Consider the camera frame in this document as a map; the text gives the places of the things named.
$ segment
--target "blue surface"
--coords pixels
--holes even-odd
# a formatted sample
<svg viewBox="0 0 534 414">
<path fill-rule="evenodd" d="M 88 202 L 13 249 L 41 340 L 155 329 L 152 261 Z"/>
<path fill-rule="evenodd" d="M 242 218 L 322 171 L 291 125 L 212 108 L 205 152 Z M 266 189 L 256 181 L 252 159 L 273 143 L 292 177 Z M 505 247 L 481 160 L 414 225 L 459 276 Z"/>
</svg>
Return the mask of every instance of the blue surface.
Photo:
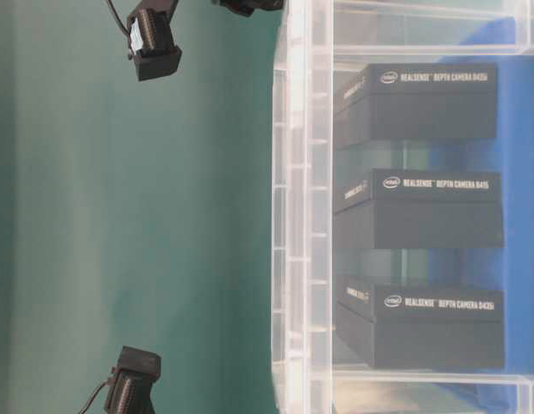
<svg viewBox="0 0 534 414">
<path fill-rule="evenodd" d="M 513 19 L 489 23 L 465 44 L 513 43 Z M 473 57 L 446 62 L 493 62 L 499 71 L 496 140 L 431 151 L 434 168 L 499 171 L 505 247 L 432 252 L 430 279 L 499 289 L 505 294 L 506 365 L 503 373 L 534 373 L 534 57 Z M 516 389 L 478 386 L 466 392 L 491 414 L 515 412 Z"/>
</svg>

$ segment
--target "transparent plastic container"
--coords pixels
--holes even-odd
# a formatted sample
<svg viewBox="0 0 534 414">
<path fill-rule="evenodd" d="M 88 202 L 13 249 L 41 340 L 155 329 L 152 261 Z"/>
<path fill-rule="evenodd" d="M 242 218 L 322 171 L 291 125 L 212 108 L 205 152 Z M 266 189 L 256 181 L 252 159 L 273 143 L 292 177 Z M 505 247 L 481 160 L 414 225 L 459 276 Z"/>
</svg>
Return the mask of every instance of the transparent plastic container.
<svg viewBox="0 0 534 414">
<path fill-rule="evenodd" d="M 494 65 L 497 136 L 451 149 L 429 139 L 338 148 L 336 96 L 345 95 L 345 85 L 352 85 L 349 95 L 356 92 L 358 73 L 376 64 Z M 464 99 L 473 102 L 467 93 Z M 272 371 L 280 412 L 534 413 L 534 236 L 521 233 L 534 229 L 534 0 L 289 0 L 273 102 Z M 371 127 L 361 121 L 349 128 L 366 134 Z M 342 254 L 335 247 L 334 202 L 371 168 L 497 173 L 503 247 L 350 246 Z M 523 257 L 529 264 L 520 263 Z M 483 278 L 477 279 L 479 263 Z M 382 284 L 433 285 L 435 274 L 462 286 L 448 265 L 467 267 L 476 287 L 502 294 L 502 340 L 487 344 L 503 348 L 502 364 L 380 368 L 341 340 L 334 314 L 342 268 Z M 523 286 L 523 297 L 515 285 Z M 447 356 L 430 345 L 426 350 Z"/>
</svg>

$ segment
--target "wire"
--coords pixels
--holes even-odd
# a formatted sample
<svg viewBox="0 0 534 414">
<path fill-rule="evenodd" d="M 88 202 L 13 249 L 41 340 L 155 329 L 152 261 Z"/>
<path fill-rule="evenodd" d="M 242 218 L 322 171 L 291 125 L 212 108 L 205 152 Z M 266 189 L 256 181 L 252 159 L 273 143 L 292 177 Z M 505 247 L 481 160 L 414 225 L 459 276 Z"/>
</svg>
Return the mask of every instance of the wire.
<svg viewBox="0 0 534 414">
<path fill-rule="evenodd" d="M 121 29 L 121 31 L 123 32 L 123 34 L 125 36 L 130 37 L 129 31 L 127 30 L 127 28 L 125 28 L 123 22 L 121 22 L 121 19 L 119 18 L 119 15 L 117 14 L 117 10 L 115 10 L 115 6 L 111 2 L 111 0 L 105 0 L 105 2 L 107 3 L 108 7 L 110 8 L 111 15 L 115 19 L 115 22 L 117 23 L 117 26 L 119 26 L 119 28 Z"/>
<path fill-rule="evenodd" d="M 102 391 L 102 388 L 107 386 L 107 384 L 108 384 L 107 382 L 103 382 L 102 384 L 96 387 L 96 389 L 92 392 L 90 398 L 88 398 L 88 401 L 86 401 L 86 404 L 83 407 L 83 409 L 79 411 L 79 414 L 85 414 L 88 411 L 88 409 L 91 408 L 91 405 L 96 399 L 97 395 L 100 393 L 100 391 Z"/>
</svg>

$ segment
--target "green backdrop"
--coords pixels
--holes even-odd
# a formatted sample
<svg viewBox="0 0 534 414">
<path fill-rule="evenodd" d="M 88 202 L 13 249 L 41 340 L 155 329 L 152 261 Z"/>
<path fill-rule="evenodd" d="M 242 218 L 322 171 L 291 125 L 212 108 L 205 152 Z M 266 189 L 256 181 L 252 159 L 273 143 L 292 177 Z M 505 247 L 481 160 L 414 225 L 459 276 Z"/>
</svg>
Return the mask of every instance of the green backdrop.
<svg viewBox="0 0 534 414">
<path fill-rule="evenodd" d="M 124 344 L 158 414 L 275 411 L 279 20 L 182 1 L 179 73 L 138 84 L 103 0 L 0 0 L 1 413 L 77 412 Z"/>
</svg>

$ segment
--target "black box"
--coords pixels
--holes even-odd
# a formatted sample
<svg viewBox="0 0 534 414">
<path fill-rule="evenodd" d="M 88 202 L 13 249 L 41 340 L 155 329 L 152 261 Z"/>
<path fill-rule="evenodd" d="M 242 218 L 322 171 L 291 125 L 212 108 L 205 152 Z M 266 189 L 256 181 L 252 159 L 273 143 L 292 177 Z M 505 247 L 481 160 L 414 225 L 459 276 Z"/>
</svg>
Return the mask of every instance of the black box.
<svg viewBox="0 0 534 414">
<path fill-rule="evenodd" d="M 334 96 L 334 146 L 494 139 L 495 64 L 372 64 Z"/>
<path fill-rule="evenodd" d="M 380 169 L 357 182 L 335 195 L 336 250 L 504 246 L 498 174 Z"/>
<path fill-rule="evenodd" d="M 336 191 L 334 212 L 371 199 L 500 203 L 500 174 L 374 168 L 354 185 Z"/>
<path fill-rule="evenodd" d="M 502 292 L 348 279 L 336 290 L 336 334 L 372 368 L 499 369 Z"/>
</svg>

